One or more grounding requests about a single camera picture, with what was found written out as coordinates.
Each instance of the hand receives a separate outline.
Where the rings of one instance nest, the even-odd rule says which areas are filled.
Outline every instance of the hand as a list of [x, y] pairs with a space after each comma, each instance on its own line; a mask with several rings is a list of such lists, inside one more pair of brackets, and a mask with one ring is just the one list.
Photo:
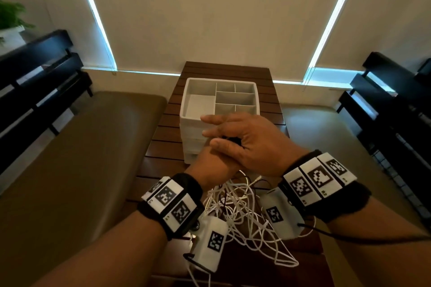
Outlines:
[[[209, 143], [214, 150], [264, 176], [281, 176], [291, 164], [309, 153], [293, 143], [269, 120], [258, 115], [231, 113], [206, 115], [200, 119], [218, 125], [202, 132], [205, 137], [216, 137]], [[222, 136], [241, 138], [242, 147], [218, 138]]]
[[234, 159], [212, 149], [207, 140], [196, 161], [184, 172], [201, 185], [203, 191], [221, 185], [231, 179], [242, 166]]

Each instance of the skin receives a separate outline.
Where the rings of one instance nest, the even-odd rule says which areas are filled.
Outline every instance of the skin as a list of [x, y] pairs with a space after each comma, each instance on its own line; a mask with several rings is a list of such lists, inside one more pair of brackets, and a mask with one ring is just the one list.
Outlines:
[[[203, 132], [212, 139], [185, 172], [204, 191], [226, 182], [243, 167], [265, 176], [280, 176], [308, 153], [261, 116], [241, 113], [201, 119], [216, 126]], [[222, 136], [240, 137], [242, 147]], [[374, 198], [361, 211], [334, 219], [328, 227], [333, 233], [368, 238], [424, 233]], [[33, 286], [143, 286], [166, 243], [158, 222], [134, 212]], [[431, 286], [428, 241], [390, 246], [339, 245], [366, 286]]]

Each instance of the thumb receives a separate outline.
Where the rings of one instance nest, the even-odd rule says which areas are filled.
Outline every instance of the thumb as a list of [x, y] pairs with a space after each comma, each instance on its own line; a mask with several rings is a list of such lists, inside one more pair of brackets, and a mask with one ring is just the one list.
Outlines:
[[245, 150], [238, 144], [223, 138], [213, 138], [209, 142], [209, 145], [214, 150], [226, 154], [227, 156], [237, 160], [240, 164], [243, 164], [242, 162], [245, 156]]

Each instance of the storage box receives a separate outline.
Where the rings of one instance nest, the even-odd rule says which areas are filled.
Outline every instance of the storage box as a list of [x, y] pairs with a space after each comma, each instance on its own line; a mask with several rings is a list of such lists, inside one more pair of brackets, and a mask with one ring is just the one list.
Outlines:
[[202, 115], [233, 112], [260, 114], [256, 83], [223, 79], [188, 78], [180, 109], [180, 132], [184, 162], [196, 159], [205, 144], [202, 131], [212, 125], [200, 120]]

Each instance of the finger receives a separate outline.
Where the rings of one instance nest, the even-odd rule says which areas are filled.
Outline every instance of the finger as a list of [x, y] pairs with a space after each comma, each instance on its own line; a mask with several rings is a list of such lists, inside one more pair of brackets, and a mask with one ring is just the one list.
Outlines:
[[202, 132], [205, 137], [239, 137], [243, 138], [246, 130], [245, 122], [224, 122]]
[[220, 125], [224, 122], [239, 122], [251, 116], [249, 113], [230, 113], [227, 115], [202, 115], [200, 120], [207, 124]]
[[222, 138], [213, 138], [209, 145], [214, 150], [221, 152], [235, 160], [237, 160], [240, 164], [243, 164], [242, 161], [245, 156], [245, 149], [240, 147], [238, 144], [224, 140]]

